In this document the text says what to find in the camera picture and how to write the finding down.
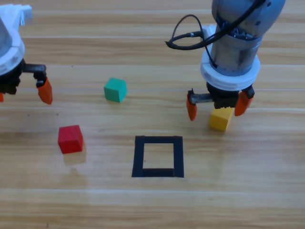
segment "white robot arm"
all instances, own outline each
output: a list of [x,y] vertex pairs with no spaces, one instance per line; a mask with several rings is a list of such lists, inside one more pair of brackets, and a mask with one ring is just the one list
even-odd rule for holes
[[32,23],[30,5],[7,4],[0,6],[0,93],[15,94],[22,73],[33,73],[41,100],[52,103],[52,88],[46,75],[46,66],[27,64],[25,46],[19,27]]
[[25,54],[24,43],[19,35],[19,26],[32,21],[29,5],[0,6],[0,75],[14,69]]
[[[194,15],[179,21],[167,46],[176,50],[206,49],[201,72],[209,93],[189,91],[187,106],[191,120],[195,119],[192,109],[196,110],[197,103],[214,102],[216,109],[234,107],[236,116],[246,111],[254,97],[252,84],[260,69],[257,51],[284,4],[285,0],[213,0],[216,25],[202,26]],[[189,16],[197,19],[201,30],[175,37],[178,25]],[[185,37],[201,37],[202,41],[191,46],[173,43]]]

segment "gray robot arm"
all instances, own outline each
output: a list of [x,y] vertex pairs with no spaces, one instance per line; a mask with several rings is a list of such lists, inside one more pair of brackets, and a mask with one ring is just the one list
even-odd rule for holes
[[[236,116],[245,112],[254,97],[252,84],[260,68],[257,51],[263,35],[274,24],[284,4],[285,0],[213,0],[216,26],[202,26],[194,15],[186,15],[179,21],[175,30],[186,17],[193,16],[201,30],[176,37],[174,30],[167,46],[176,50],[206,49],[201,72],[209,93],[195,94],[190,90],[188,108],[196,110],[197,103],[214,102],[216,109],[235,107]],[[191,46],[174,44],[185,37],[201,37],[202,41]]]

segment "green cube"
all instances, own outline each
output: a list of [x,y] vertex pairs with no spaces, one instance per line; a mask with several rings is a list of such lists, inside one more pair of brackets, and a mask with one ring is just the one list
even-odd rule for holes
[[104,92],[107,100],[120,103],[127,94],[127,83],[122,79],[110,78],[104,86]]

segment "table surface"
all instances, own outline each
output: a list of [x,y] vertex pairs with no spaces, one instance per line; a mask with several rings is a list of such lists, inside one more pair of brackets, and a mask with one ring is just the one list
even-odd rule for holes
[[[203,49],[166,47],[178,20],[214,23],[212,0],[2,0],[33,7],[25,60],[47,65],[53,104],[30,74],[0,105],[0,228],[304,229],[304,0],[288,0],[264,37],[255,99],[226,133],[210,130]],[[187,19],[177,33],[198,30]],[[105,100],[125,79],[121,104]],[[79,125],[64,155],[59,127]],[[136,135],[183,136],[185,178],[132,178]],[[173,146],[145,145],[145,168],[173,166]]]

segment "black tape square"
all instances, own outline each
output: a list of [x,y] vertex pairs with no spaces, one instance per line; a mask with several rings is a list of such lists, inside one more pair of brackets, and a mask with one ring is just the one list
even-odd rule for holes
[[[143,168],[144,145],[173,144],[173,168]],[[136,136],[132,177],[184,177],[181,136]]]

